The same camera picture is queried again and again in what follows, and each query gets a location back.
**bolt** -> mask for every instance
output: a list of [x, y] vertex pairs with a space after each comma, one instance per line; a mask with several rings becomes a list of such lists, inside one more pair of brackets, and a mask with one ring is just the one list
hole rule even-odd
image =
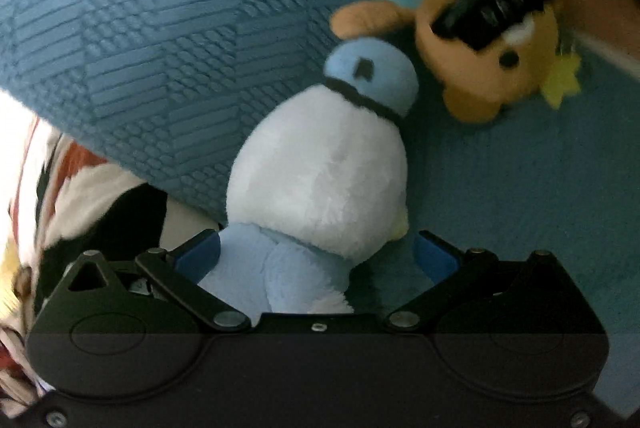
[[389, 316], [389, 323], [399, 329], [411, 329], [420, 323], [420, 316], [411, 311], [398, 311]]
[[578, 412], [571, 417], [571, 428], [587, 428], [591, 424], [591, 417], [586, 412]]
[[51, 428], [65, 428], [66, 417], [62, 412], [49, 412], [46, 416], [47, 424]]
[[246, 321], [246, 316], [239, 311], [223, 311], [213, 317], [213, 323], [224, 329], [237, 329]]

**circular cover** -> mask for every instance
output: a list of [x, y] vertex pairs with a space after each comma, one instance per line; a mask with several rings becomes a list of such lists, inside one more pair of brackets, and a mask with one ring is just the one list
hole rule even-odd
[[188, 368], [202, 340], [191, 316], [166, 301], [123, 294], [87, 297], [62, 318], [42, 310], [27, 354], [44, 381], [79, 397], [130, 397]]
[[435, 345], [473, 386], [501, 396], [543, 399], [594, 385], [607, 359], [606, 335], [589, 334], [562, 296], [538, 290], [469, 302], [445, 315]]
[[0, 84], [100, 155], [221, 220], [232, 161], [322, 81], [353, 0], [0, 0]]

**white fabric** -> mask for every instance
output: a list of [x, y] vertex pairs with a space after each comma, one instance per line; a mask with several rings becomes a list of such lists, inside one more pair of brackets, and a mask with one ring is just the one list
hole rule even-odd
[[31, 111], [0, 90], [0, 245], [11, 235], [12, 224], [7, 208], [15, 197], [24, 145], [34, 117]]
[[219, 228], [220, 225], [205, 214], [167, 197], [166, 216], [159, 247], [171, 251], [202, 230], [218, 231]]
[[406, 176], [394, 124], [313, 86], [277, 107], [242, 146], [227, 216], [360, 263], [393, 236]]
[[47, 189], [44, 192], [44, 195], [42, 197], [42, 204], [40, 206], [40, 223], [36, 231], [34, 257], [30, 260], [29, 264], [25, 264], [31, 266], [31, 268], [33, 269], [33, 274], [31, 276], [32, 289], [35, 289], [35, 283], [38, 281], [38, 277], [40, 274], [40, 258], [42, 256], [42, 252], [44, 251], [43, 243], [47, 231], [47, 220], [49, 218], [49, 212], [52, 211], [53, 201], [56, 198], [57, 190], [54, 181], [57, 180], [58, 174], [60, 172], [60, 166], [65, 161], [66, 153], [69, 151], [69, 148], [71, 147], [71, 145], [73, 145], [73, 143], [74, 141], [70, 137], [68, 137], [68, 135], [62, 134], [60, 135], [58, 144], [55, 146], [55, 151], [53, 153], [50, 171], [51, 179], [49, 180]]
[[143, 183], [142, 179], [113, 163], [82, 168], [76, 176], [65, 181], [58, 194], [44, 248], [86, 233], [118, 197]]
[[60, 133], [45, 121], [39, 121], [24, 162], [18, 197], [18, 257], [22, 265], [37, 264], [36, 256], [36, 190], [38, 180], [49, 162]]
[[15, 379], [7, 369], [0, 370], [0, 388], [9, 396], [8, 399], [0, 400], [0, 408], [7, 416], [15, 417], [42, 397], [46, 389], [41, 386], [40, 379], [27, 360], [22, 338], [11, 327], [0, 326], [0, 343], [4, 345], [27, 377], [27, 379]]

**plush toy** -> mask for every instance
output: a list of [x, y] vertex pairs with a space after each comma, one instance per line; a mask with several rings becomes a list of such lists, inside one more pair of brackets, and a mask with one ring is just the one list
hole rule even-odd
[[353, 312], [350, 270], [408, 229], [398, 123], [417, 97], [411, 60], [362, 38], [335, 49], [324, 74], [242, 146], [220, 258], [199, 283], [254, 324], [263, 312]]
[[415, 23], [418, 51], [443, 83], [450, 114], [465, 123], [491, 121], [503, 105], [538, 90], [545, 97], [553, 95], [553, 103], [549, 101], [554, 108], [564, 95], [576, 93], [577, 81], [569, 69], [575, 62], [556, 63], [558, 25], [551, 6], [527, 15], [522, 24], [476, 52], [460, 40], [444, 40], [431, 31], [432, 21], [453, 1], [358, 1], [339, 9], [331, 27], [340, 38], [354, 38]]

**light blue plush toy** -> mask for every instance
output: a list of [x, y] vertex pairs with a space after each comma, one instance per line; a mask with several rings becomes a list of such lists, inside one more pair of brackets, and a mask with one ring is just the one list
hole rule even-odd
[[408, 228], [397, 124], [418, 93], [411, 61], [364, 38], [335, 49], [325, 75], [243, 145], [220, 257], [199, 283], [254, 324], [263, 312], [352, 312], [350, 270]]

